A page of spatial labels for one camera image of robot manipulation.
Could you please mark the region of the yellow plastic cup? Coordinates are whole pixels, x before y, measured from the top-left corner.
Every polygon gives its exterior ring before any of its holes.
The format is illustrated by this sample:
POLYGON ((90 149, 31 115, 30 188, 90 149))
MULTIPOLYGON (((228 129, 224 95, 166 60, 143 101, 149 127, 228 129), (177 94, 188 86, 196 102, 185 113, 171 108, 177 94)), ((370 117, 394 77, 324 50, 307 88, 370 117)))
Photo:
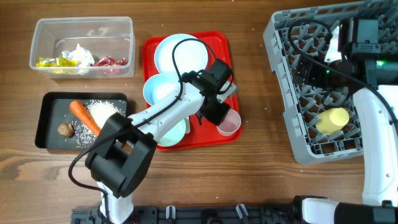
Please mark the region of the yellow plastic cup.
POLYGON ((340 131, 349 121, 349 113, 344 108, 328 109, 320 113, 318 117, 320 120, 315 124, 315 127, 320 133, 327 136, 340 131))

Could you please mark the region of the pink plastic cup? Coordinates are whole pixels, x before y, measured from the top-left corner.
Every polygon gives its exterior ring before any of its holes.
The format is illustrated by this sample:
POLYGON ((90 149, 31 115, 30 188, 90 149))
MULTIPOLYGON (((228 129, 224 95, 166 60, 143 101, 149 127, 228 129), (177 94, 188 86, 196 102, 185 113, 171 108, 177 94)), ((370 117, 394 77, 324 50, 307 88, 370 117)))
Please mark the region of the pink plastic cup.
POLYGON ((240 126, 241 117, 239 113, 233 109, 230 109, 224 121, 217 126, 217 130, 222 136, 231 136, 240 128, 240 126))

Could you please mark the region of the green bowl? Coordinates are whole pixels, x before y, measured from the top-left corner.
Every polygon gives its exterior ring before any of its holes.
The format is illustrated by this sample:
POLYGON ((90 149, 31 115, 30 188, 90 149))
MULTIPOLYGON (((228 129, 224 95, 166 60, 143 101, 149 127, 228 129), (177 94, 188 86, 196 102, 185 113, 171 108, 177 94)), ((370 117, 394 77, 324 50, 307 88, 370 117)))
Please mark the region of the green bowl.
POLYGON ((162 147, 170 147, 179 143, 185 133, 187 127, 185 120, 178 122, 170 131, 168 131, 162 138, 159 139, 158 145, 162 147))

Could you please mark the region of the white rice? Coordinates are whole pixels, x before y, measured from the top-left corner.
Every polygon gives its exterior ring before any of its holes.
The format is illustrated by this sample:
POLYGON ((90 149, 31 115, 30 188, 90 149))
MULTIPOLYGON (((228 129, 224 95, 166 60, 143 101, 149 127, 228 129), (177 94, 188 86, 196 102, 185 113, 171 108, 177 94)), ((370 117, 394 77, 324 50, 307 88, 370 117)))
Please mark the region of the white rice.
MULTIPOLYGON (((126 115, 126 101, 123 100, 89 100, 84 102, 83 105, 100 129, 112 114, 126 115)), ((72 142, 76 144, 77 149, 86 149, 95 142, 96 135, 74 114, 72 115, 71 125, 74 129, 72 142)))

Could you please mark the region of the white tissue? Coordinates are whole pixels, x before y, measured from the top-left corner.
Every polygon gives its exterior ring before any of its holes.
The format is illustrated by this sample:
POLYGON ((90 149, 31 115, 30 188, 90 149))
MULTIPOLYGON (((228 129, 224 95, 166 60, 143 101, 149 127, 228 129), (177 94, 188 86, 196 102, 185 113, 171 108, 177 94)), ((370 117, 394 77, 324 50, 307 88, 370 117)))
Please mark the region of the white tissue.
POLYGON ((74 51, 65 50, 61 53, 62 57, 69 62, 75 62, 75 67, 80 67, 79 70, 64 70, 63 73, 69 75, 86 75, 89 70, 85 67, 90 67, 95 63, 95 60, 89 50, 84 49, 77 44, 74 51))

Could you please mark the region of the orange carrot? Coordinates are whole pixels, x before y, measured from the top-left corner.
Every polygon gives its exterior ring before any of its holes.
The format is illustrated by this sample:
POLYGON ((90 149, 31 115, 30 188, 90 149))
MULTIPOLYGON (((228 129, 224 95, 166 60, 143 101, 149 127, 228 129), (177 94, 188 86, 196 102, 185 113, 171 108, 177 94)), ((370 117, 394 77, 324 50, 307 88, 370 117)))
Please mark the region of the orange carrot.
POLYGON ((72 101, 70 103, 70 110, 95 136, 99 136, 100 128, 80 101, 72 101))

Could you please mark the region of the brown nut shell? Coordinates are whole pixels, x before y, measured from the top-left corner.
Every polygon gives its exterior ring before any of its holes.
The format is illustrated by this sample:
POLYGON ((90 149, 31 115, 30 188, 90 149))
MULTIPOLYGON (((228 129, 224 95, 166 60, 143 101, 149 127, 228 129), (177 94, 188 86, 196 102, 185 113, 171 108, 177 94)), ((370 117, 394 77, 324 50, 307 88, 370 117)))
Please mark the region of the brown nut shell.
POLYGON ((75 130, 70 123, 62 123, 58 127, 57 131, 60 135, 65 136, 66 138, 71 138, 75 133, 75 130))

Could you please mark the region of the yellow candy wrapper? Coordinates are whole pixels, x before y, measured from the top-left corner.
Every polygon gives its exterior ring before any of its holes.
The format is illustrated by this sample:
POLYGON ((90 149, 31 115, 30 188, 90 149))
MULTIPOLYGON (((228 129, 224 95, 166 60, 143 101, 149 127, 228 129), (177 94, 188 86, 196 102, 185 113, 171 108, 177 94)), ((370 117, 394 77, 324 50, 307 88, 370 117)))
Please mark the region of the yellow candy wrapper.
POLYGON ((73 70, 66 69, 66 67, 76 67, 78 64, 78 60, 69 60, 65 57, 59 56, 57 58, 40 57, 35 66, 37 68, 53 67, 55 69, 50 72, 55 74, 73 74, 73 70))

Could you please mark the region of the red snack wrapper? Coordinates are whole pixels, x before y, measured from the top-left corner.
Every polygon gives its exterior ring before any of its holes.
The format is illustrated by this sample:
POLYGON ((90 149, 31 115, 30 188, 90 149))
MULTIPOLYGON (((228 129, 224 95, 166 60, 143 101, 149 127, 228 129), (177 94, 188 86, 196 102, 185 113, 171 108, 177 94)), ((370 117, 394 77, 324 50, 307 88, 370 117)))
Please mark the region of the red snack wrapper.
MULTIPOLYGON (((104 57, 98 62, 91 64, 92 67, 117 67, 122 66, 126 63, 126 58, 123 57, 121 60, 116 60, 111 57, 104 57)), ((103 71, 106 75, 115 75, 119 73, 118 68, 110 68, 103 71)))

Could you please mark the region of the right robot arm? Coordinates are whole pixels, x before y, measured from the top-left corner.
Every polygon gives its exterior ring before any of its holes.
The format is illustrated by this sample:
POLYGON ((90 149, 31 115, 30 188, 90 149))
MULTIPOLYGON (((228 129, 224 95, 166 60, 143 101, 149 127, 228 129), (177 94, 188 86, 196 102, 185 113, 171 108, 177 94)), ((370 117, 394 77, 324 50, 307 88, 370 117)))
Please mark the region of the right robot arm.
POLYGON ((299 50, 298 84, 334 90, 347 87, 363 139, 363 204, 299 197, 305 223, 397 223, 397 60, 381 58, 375 19, 343 19, 338 40, 329 44, 338 58, 328 62, 299 50))

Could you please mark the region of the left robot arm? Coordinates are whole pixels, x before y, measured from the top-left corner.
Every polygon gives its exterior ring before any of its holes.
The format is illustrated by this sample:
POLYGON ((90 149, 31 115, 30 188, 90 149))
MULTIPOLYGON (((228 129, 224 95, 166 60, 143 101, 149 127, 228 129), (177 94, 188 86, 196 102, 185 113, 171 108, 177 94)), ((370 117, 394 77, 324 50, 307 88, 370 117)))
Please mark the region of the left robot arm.
POLYGON ((174 90, 155 105, 129 117, 114 114, 94 145, 85 166, 103 198, 106 223, 124 223, 134 210, 132 193, 143 181, 159 140, 181 120, 199 114, 219 125, 230 109, 225 99, 235 91, 231 70, 188 72, 177 77, 174 90))

